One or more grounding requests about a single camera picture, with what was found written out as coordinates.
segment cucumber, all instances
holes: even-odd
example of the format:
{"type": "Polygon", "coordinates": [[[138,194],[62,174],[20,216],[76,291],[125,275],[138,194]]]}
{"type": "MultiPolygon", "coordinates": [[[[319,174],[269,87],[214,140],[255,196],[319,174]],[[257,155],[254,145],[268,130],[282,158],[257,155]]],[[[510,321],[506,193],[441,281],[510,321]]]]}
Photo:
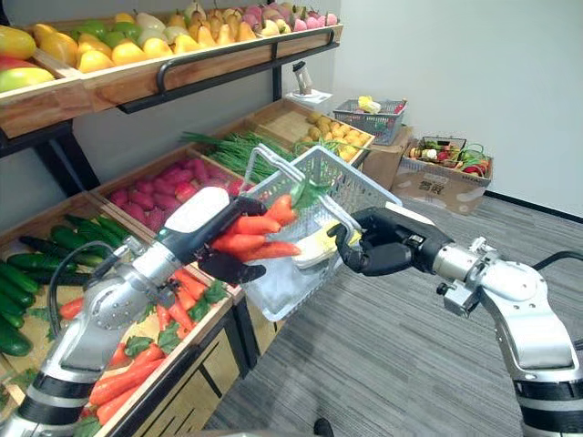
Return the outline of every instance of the cucumber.
{"type": "MultiPolygon", "coordinates": [[[[44,253],[18,253],[8,257],[6,262],[23,270],[55,271],[61,260],[44,253]]],[[[65,267],[65,271],[73,272],[75,270],[77,270],[77,264],[73,262],[65,267]]]]}
{"type": "MultiPolygon", "coordinates": [[[[26,273],[30,275],[30,277],[40,284],[48,285],[51,281],[53,276],[52,273],[46,271],[29,271],[26,273]]],[[[58,275],[56,280],[56,285],[73,285],[73,286],[83,286],[85,283],[91,278],[91,275],[88,273],[61,273],[58,275]]]]}
{"type": "Polygon", "coordinates": [[[25,320],[22,318],[22,316],[15,316],[13,314],[0,311],[0,317],[4,318],[8,323],[10,323],[18,330],[25,325],[25,320]]]}
{"type": "Polygon", "coordinates": [[[104,243],[107,243],[109,246],[113,246],[114,248],[118,248],[119,246],[121,246],[121,239],[119,239],[114,233],[110,232],[109,230],[101,228],[98,224],[92,222],[91,220],[72,216],[70,214],[66,214],[65,219],[67,219],[71,224],[77,227],[77,232],[81,232],[81,229],[91,229],[93,232],[95,232],[96,235],[101,235],[100,240],[103,241],[104,243]]]}
{"type": "Polygon", "coordinates": [[[4,293],[0,293],[0,308],[2,312],[12,314],[13,316],[22,316],[25,313],[24,308],[20,307],[4,293]]]}
{"type": "Polygon", "coordinates": [[[27,293],[31,294],[38,294],[40,292],[40,285],[38,285],[36,281],[28,278],[25,273],[16,267],[9,266],[2,260],[0,260],[0,276],[8,279],[22,291],[26,291],[27,293]]]}
{"type": "Polygon", "coordinates": [[[56,225],[51,229],[51,239],[59,246],[70,250],[77,249],[87,243],[87,240],[76,234],[73,229],[61,225],[56,225]]]}
{"type": "MultiPolygon", "coordinates": [[[[23,235],[18,239],[21,243],[26,244],[29,248],[38,250],[47,255],[63,259],[65,258],[71,250],[60,247],[59,245],[53,243],[52,241],[47,241],[45,239],[38,239],[36,237],[29,237],[23,235]]],[[[90,253],[79,253],[73,258],[74,262],[83,264],[84,266],[97,267],[103,262],[103,259],[98,255],[92,255],[90,253]]]]}
{"type": "Polygon", "coordinates": [[[0,278],[0,293],[9,297],[23,308],[31,307],[35,303],[35,296],[26,291],[22,291],[7,279],[0,278]]]}
{"type": "Polygon", "coordinates": [[[97,221],[103,229],[113,232],[119,239],[123,240],[129,237],[129,232],[127,232],[121,225],[118,225],[116,221],[103,216],[97,216],[97,221]]]}
{"type": "Polygon", "coordinates": [[[0,351],[6,355],[24,357],[33,349],[33,343],[0,317],[0,351]]]}

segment plastic basket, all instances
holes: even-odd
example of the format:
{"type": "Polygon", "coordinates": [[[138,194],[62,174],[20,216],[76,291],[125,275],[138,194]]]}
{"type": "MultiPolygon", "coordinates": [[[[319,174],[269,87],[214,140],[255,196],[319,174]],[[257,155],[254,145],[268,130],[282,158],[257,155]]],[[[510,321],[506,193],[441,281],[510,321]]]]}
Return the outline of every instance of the plastic basket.
{"type": "Polygon", "coordinates": [[[389,145],[399,133],[404,111],[407,109],[407,102],[404,100],[386,100],[379,102],[381,112],[378,114],[368,114],[362,112],[358,107],[358,100],[347,100],[334,109],[334,117],[354,126],[358,129],[374,135],[374,144],[389,145]],[[397,114],[394,111],[399,105],[403,105],[397,114]]]}
{"type": "MultiPolygon", "coordinates": [[[[402,205],[395,195],[321,146],[312,147],[292,163],[265,149],[266,152],[261,150],[257,153],[267,156],[279,171],[246,195],[261,200],[269,207],[279,196],[289,193],[303,178],[309,178],[318,185],[331,186],[328,196],[321,196],[314,205],[301,210],[299,218],[275,235],[274,240],[297,242],[334,219],[349,229],[349,239],[353,235],[352,231],[360,230],[350,214],[363,208],[384,207],[387,201],[402,205]]],[[[248,174],[251,173],[254,159],[252,155],[248,174]]],[[[287,317],[321,288],[342,264],[342,260],[336,252],[332,258],[308,269],[298,269],[290,258],[262,260],[258,264],[267,268],[267,274],[242,287],[263,315],[268,320],[276,321],[287,317]]]]}

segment bunch of carrots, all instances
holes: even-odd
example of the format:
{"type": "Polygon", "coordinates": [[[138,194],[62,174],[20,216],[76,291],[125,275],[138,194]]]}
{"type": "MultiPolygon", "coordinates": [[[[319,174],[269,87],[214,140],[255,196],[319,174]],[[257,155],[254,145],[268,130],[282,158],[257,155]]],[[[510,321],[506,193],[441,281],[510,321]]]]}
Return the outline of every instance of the bunch of carrots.
{"type": "Polygon", "coordinates": [[[267,241],[267,234],[276,234],[293,223],[298,213],[292,208],[292,196],[279,197],[263,216],[240,217],[229,230],[217,238],[212,247],[230,253],[242,262],[300,255],[291,243],[267,241]]]}

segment wooden produce bin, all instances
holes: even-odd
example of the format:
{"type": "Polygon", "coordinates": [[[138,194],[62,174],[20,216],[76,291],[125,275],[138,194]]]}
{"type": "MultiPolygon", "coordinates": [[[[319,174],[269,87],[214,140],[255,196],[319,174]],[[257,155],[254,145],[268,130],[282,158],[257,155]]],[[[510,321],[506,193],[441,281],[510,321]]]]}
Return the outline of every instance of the wooden produce bin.
{"type": "Polygon", "coordinates": [[[0,128],[8,138],[54,125],[92,111],[80,73],[42,50],[32,61],[56,80],[0,93],[0,128]]]}

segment carrot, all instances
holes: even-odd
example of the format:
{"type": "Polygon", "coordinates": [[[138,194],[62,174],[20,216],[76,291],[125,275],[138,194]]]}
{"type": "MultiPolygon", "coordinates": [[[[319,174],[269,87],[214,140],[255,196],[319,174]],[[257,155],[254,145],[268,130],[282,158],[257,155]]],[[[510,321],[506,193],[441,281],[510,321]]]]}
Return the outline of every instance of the carrot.
{"type": "Polygon", "coordinates": [[[130,359],[126,355],[125,348],[126,343],[124,342],[119,343],[118,348],[116,349],[115,353],[113,354],[113,357],[111,357],[111,360],[107,365],[107,368],[109,370],[124,367],[129,364],[130,359]]]}
{"type": "Polygon", "coordinates": [[[63,305],[58,313],[65,320],[72,320],[83,308],[83,298],[76,298],[63,305]]]}
{"type": "Polygon", "coordinates": [[[230,234],[264,235],[279,232],[281,225],[265,216],[239,217],[228,230],[230,234]]]}
{"type": "Polygon", "coordinates": [[[177,321],[183,328],[186,328],[187,330],[192,330],[192,328],[194,328],[192,320],[184,310],[184,307],[182,307],[182,304],[180,304],[179,300],[174,302],[174,305],[169,308],[168,312],[170,313],[170,316],[172,316],[172,319],[177,321]]]}
{"type": "Polygon", "coordinates": [[[180,304],[182,305],[182,308],[186,311],[190,310],[197,303],[194,300],[194,298],[192,298],[192,296],[190,296],[190,294],[186,291],[186,287],[184,287],[183,285],[179,287],[179,290],[176,293],[176,295],[179,297],[179,301],[180,304]]]}
{"type": "Polygon", "coordinates": [[[164,352],[161,348],[158,347],[158,344],[151,343],[145,351],[142,351],[138,354],[133,364],[129,366],[129,368],[133,369],[137,366],[141,366],[142,364],[146,364],[147,362],[159,360],[160,358],[164,358],[164,352]]]}
{"type": "Polygon", "coordinates": [[[177,270],[174,277],[183,285],[186,292],[192,296],[194,300],[200,300],[204,294],[207,286],[198,282],[186,269],[177,270]]]}
{"type": "Polygon", "coordinates": [[[265,241],[264,235],[227,234],[215,239],[212,247],[228,253],[243,252],[258,249],[265,241]]]}
{"type": "Polygon", "coordinates": [[[160,330],[165,330],[170,324],[170,313],[162,305],[156,305],[156,315],[160,330]]]}
{"type": "Polygon", "coordinates": [[[292,208],[292,196],[289,194],[280,196],[263,217],[274,219],[282,226],[293,223],[298,219],[298,213],[292,208]]]}
{"type": "Polygon", "coordinates": [[[89,396],[89,401],[94,405],[103,405],[117,398],[123,392],[138,387],[163,361],[164,359],[147,362],[139,367],[124,371],[119,375],[97,381],[89,396]]]}
{"type": "Polygon", "coordinates": [[[113,415],[118,412],[121,407],[123,407],[124,403],[126,403],[128,399],[131,398],[131,395],[134,394],[137,389],[139,389],[139,386],[123,392],[117,396],[117,398],[114,398],[97,408],[97,417],[99,418],[99,423],[103,426],[109,422],[109,419],[111,419],[113,415]]]}
{"type": "Polygon", "coordinates": [[[248,250],[237,254],[237,258],[242,262],[253,261],[256,259],[271,259],[294,257],[302,253],[295,245],[284,243],[282,241],[273,241],[265,243],[262,247],[255,250],[248,250]]]}

